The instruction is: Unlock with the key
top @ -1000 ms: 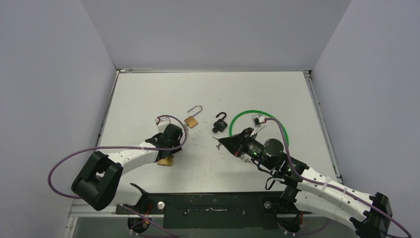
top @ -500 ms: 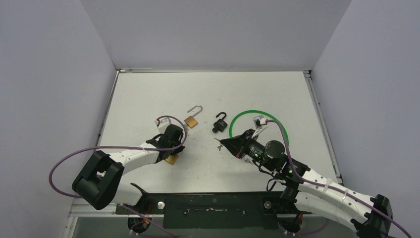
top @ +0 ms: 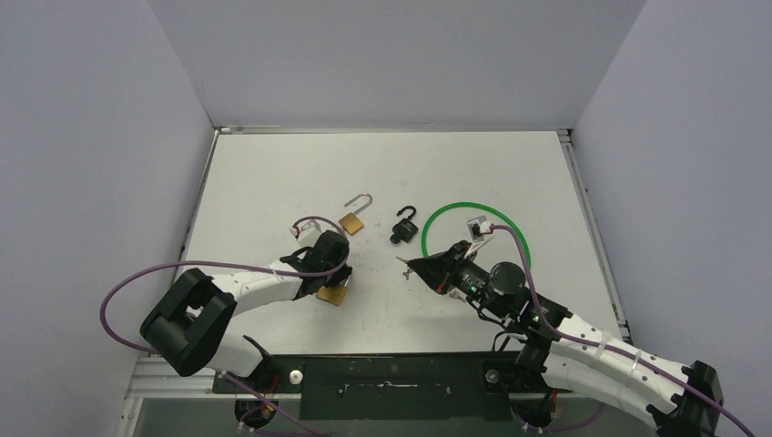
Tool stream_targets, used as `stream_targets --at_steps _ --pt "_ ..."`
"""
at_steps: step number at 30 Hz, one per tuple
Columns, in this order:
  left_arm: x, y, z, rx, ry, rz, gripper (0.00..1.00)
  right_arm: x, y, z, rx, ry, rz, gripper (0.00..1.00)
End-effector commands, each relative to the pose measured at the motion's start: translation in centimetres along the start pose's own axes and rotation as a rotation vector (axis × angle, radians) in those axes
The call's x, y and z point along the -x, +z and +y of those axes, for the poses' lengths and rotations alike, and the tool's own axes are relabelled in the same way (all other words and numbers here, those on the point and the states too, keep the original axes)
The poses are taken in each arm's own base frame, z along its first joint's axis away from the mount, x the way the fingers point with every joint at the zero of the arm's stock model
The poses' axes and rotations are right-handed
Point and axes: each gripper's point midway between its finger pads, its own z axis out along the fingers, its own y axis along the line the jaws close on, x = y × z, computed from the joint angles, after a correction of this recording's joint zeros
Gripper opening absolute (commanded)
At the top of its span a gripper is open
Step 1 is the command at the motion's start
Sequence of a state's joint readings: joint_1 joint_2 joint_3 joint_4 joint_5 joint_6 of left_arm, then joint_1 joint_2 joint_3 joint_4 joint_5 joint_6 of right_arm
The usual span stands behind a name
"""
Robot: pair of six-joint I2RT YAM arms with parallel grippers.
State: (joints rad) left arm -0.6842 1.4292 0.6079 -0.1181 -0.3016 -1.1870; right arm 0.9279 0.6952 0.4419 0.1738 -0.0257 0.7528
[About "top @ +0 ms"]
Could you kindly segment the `long shackle brass padlock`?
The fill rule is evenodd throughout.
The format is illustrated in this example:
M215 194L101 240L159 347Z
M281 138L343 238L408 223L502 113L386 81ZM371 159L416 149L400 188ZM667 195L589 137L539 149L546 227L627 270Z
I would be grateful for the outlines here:
M362 192L355 195L344 204L347 213L338 220L338 224L347 234L354 236L364 228L364 224L360 219L360 214L364 209L368 208L372 202L373 196L370 193Z

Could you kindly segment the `small silver key bunch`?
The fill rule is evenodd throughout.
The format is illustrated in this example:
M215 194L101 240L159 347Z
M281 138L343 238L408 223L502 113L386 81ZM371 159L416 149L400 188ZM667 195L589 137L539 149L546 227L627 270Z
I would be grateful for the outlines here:
M411 275L414 274L414 269L411 267L410 261L403 257L397 257L397 260L404 265L404 271L402 272L402 276L406 280L409 280L411 278Z

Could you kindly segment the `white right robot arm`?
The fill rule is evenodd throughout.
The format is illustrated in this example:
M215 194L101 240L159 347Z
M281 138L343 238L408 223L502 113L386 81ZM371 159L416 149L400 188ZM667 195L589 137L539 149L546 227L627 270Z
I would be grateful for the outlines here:
M459 292L479 318L522 345L514 379L528 391L573 391L626 412L659 436L714 435L723 404L716 371L685 365L597 329L566 307L535 295L523 269L502 261L478 266L462 240L448 250L410 259L406 266L431 290Z

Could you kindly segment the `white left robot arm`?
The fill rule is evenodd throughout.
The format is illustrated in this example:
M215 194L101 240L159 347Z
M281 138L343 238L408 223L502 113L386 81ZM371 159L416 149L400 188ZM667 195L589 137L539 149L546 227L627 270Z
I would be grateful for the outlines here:
M180 376L204 368L227 371L246 390L262 391L271 380L269 353L248 334L230 328L231 320L340 285L352 273L349 254L347 238L327 230L312 245L258 271L209 276L188 269L143 320L140 335Z

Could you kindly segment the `green cable lock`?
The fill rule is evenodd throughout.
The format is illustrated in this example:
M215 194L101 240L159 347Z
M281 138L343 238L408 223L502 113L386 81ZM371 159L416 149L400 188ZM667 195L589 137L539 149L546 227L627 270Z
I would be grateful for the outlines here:
M420 246L421 246L421 252L424 257L427 257L429 255L428 251L428 236L429 231L434 223L434 221L439 218L441 215L455 209L462 209L462 208L468 208L468 209L474 209L486 213L493 214L496 218L502 220L504 224L509 227L511 230L514 231L514 233L517 235L519 241L522 243L523 246L523 253L524 256L529 264L533 263L532 255L530 248L528 246L527 240L522 233L522 231L518 228L518 226L505 214L503 214L501 211L499 211L496 208L477 203L477 202L471 202L471 201L458 201L453 202L447 205L444 205L438 209L436 209L426 220L422 233L421 233L421 240L420 240ZM472 239L474 241L482 241L485 237L492 234L491 225L483 225L483 222L487 221L487 217L483 216L482 218L473 218L472 219Z

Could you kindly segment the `black combination padlock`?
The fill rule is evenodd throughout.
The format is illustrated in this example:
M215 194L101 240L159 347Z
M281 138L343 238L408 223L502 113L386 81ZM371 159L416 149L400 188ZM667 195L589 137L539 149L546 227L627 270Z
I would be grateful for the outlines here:
M412 205L404 206L397 211L396 217L399 218L399 221L391 228L391 244L399 245L402 242L410 243L412 241L419 230L418 226L412 221L416 212L416 207Z

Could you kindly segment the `short brass padlock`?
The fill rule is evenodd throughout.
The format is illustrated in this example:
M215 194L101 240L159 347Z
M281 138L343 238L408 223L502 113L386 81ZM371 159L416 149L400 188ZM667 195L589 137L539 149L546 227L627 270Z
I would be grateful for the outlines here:
M319 300L339 307L347 294L349 281L349 279L346 279L332 287L321 287L314 296Z

